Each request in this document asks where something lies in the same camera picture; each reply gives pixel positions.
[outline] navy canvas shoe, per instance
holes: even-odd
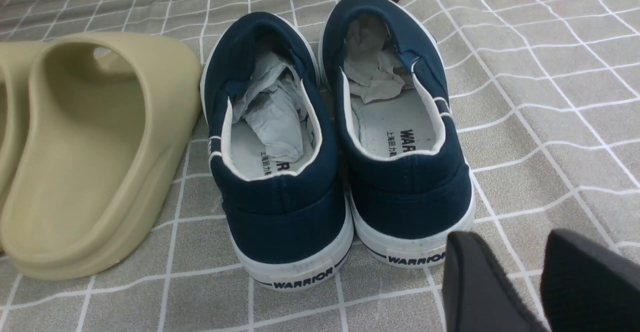
[[[319,76],[302,35],[255,12],[224,32],[200,84],[233,248],[251,277],[277,291],[332,277],[354,237]]]
[[[341,0],[318,49],[359,238],[392,266],[442,263],[476,208],[437,43],[390,0]]]

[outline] shoe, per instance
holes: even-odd
[[[442,300],[447,332],[547,331],[522,302],[482,237],[451,232],[446,254]]]
[[[254,12],[220,37],[200,82],[233,249],[276,291],[335,275],[354,237],[315,61],[290,23]]]
[[[43,42],[0,43],[0,216],[27,140],[29,68],[44,46]]]
[[[141,33],[69,35],[38,53],[0,223],[23,275],[93,275],[146,238],[198,118],[201,73],[184,43]]]
[[[437,43],[390,0],[341,0],[318,49],[359,238],[391,266],[442,263],[476,205]]]
[[[549,233],[540,294],[553,332],[640,331],[640,266],[574,231]]]

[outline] beige slide sandal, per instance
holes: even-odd
[[[121,61],[101,63],[104,50]],[[0,219],[21,273],[85,277],[138,247],[190,140],[201,73],[189,47],[165,36],[80,33],[41,50],[29,75],[29,133]]]
[[[27,140],[29,68],[44,46],[43,42],[0,43],[0,214]]]

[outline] floor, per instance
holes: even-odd
[[[202,59],[235,19],[270,11],[317,48],[337,1],[0,0],[0,41],[135,31],[178,38]],[[532,311],[542,315],[551,228],[640,262],[640,0],[400,3],[445,61],[477,189],[473,230]],[[391,268],[359,241],[317,288],[282,294],[255,285],[231,248],[206,138],[201,118],[156,226],[121,264],[45,282],[0,256],[0,330],[443,330],[442,267]]]

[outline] white rubber sole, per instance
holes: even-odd
[[[309,55],[311,56],[311,61],[313,62],[313,68],[315,70],[315,83],[318,85],[318,87],[320,87],[320,82],[322,81],[322,77],[320,75],[320,66],[318,66],[318,60],[316,59],[316,54],[314,53],[313,48],[311,48],[311,45],[309,44],[309,41],[307,41],[307,39],[305,38],[305,36],[303,36],[300,31],[298,31],[298,29],[291,24],[291,22],[289,22],[288,20],[282,18],[281,16],[274,14],[274,16],[276,16],[277,18],[281,19],[282,21],[286,22],[286,24],[291,27],[291,29],[293,31],[295,31],[295,33],[297,33],[297,35],[302,39],[302,42],[304,42],[304,45],[306,46],[306,50],[309,52]],[[204,104],[204,82],[205,79],[207,77],[207,71],[209,70],[209,65],[211,63],[211,57],[213,57],[214,52],[216,51],[216,48],[218,47],[218,43],[220,42],[220,40],[222,40],[222,36],[224,36],[227,33],[227,31],[225,30],[221,35],[220,38],[217,39],[217,41],[215,42],[215,45],[213,45],[213,48],[211,49],[210,54],[208,54],[208,57],[206,58],[206,63],[204,65],[204,69],[202,71],[202,76],[200,77],[200,102],[202,104],[202,113],[204,114],[204,120],[206,122],[206,125],[209,125],[209,120],[207,117],[207,111],[205,111],[205,104]]]
[[[354,241],[354,222],[349,206],[345,197],[344,224],[338,236],[320,252],[301,261],[282,264],[254,261],[242,253],[229,231],[233,250],[246,272],[266,289],[283,292],[309,289],[333,277],[345,264]]]
[[[416,17],[414,17],[413,14],[409,13],[409,11],[407,11],[407,9],[405,9],[405,7],[400,6],[400,4],[397,4],[397,2],[393,2],[392,0],[387,0],[389,2],[391,2],[391,4],[393,4],[394,6],[396,6],[400,11],[402,11],[402,13],[404,13],[405,15],[409,16],[418,26],[420,26],[420,28],[422,29],[422,31],[424,32],[425,35],[427,35],[427,37],[429,38],[430,42],[433,44],[433,46],[436,49],[436,52],[438,52],[438,57],[440,59],[440,63],[442,64],[442,66],[444,66],[444,60],[442,59],[442,55],[440,53],[440,50],[438,48],[438,42],[436,41],[436,38],[434,38],[434,36],[432,36],[432,34],[429,32],[429,30],[427,29],[427,27],[425,27],[425,25],[423,25],[422,22],[420,22]],[[331,9],[331,11],[329,12],[329,16],[331,16],[332,13],[334,13],[334,8],[336,8],[335,6]],[[327,79],[327,74],[325,73],[325,63],[323,61],[323,40],[325,39],[325,29],[327,28],[327,22],[324,22],[324,25],[322,26],[322,32],[320,33],[320,41],[318,41],[318,68],[320,70],[320,76],[322,78],[322,83],[324,84],[324,86],[329,89],[329,91],[331,91],[331,88],[329,86],[329,80]]]
[[[416,240],[396,238],[378,232],[362,219],[350,194],[349,202],[353,223],[362,244],[375,259],[403,269],[421,269],[444,262],[448,234],[454,231],[469,231],[476,218],[476,195],[473,186],[469,207],[455,225],[433,236]]]

